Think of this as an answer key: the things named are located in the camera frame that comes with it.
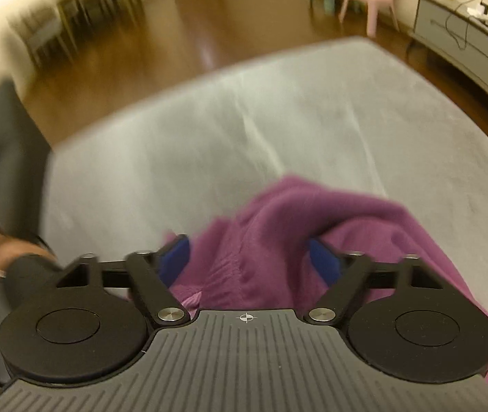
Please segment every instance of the metal screw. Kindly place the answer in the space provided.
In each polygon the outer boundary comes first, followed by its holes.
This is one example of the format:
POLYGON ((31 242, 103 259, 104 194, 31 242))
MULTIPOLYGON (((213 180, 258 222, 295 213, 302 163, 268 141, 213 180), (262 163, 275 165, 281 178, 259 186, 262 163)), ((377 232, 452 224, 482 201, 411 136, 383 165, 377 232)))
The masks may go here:
POLYGON ((315 308, 309 311, 309 317, 317 322, 329 322, 336 318, 336 314, 329 308, 315 308))
POLYGON ((183 319, 185 313, 180 308, 164 308, 158 312, 158 317, 166 322, 175 322, 183 319))

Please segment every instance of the crosshair symbol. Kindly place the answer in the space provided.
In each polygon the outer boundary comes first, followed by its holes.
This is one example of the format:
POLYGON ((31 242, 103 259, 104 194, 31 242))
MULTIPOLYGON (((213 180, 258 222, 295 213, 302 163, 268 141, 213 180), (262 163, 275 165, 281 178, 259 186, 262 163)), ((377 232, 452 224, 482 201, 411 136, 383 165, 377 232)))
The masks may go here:
POLYGON ((257 319, 257 318, 256 318, 256 316, 252 316, 250 313, 246 312, 246 314, 239 316, 239 319, 242 322, 248 323, 248 322, 253 321, 254 319, 257 319))

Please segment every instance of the gray drawer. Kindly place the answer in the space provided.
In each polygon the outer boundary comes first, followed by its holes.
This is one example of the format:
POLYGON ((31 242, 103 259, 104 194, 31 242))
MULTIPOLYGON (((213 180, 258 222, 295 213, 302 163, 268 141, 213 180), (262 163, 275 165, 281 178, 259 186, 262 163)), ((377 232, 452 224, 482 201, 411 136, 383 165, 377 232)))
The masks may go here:
POLYGON ((448 19, 450 14, 428 0, 420 0, 416 34, 438 46, 488 85, 488 36, 469 23, 465 44, 468 23, 456 15, 448 19), (459 46, 449 31, 457 38, 459 46))

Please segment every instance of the power cord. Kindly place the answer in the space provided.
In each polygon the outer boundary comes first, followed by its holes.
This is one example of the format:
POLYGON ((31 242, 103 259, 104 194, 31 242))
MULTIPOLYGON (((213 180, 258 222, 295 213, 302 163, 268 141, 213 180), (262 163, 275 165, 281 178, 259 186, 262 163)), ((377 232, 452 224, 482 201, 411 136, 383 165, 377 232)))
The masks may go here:
POLYGON ((460 7, 462 7, 463 5, 466 5, 467 3, 472 3, 473 1, 475 0, 467 0, 467 1, 464 1, 463 3, 459 3, 459 5, 457 5, 457 8, 455 8, 452 12, 450 12, 448 14, 448 17, 446 18, 446 21, 444 22, 444 27, 446 29, 446 32, 448 33, 448 35, 450 35, 450 37, 452 37, 457 45, 457 47, 459 48, 460 51, 463 51, 465 50, 465 48, 467 48, 467 34, 469 32, 469 19, 471 19, 471 16, 468 16, 467 17, 467 23, 465 23, 465 44, 463 45, 463 47, 459 44, 459 39, 456 35, 454 35, 454 33, 452 31, 450 31, 450 29, 448 29, 448 20, 450 20, 450 18, 452 16, 456 16, 457 15, 457 11, 459 10, 460 7))

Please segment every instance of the black sleeve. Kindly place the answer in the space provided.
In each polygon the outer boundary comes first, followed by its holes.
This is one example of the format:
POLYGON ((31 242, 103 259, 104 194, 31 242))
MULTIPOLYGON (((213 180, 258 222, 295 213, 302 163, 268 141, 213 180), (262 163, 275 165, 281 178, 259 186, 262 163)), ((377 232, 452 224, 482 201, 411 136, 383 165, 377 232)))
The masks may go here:
POLYGON ((17 258, 6 271, 4 280, 11 308, 18 307, 59 271, 55 263, 39 255, 26 254, 17 258))

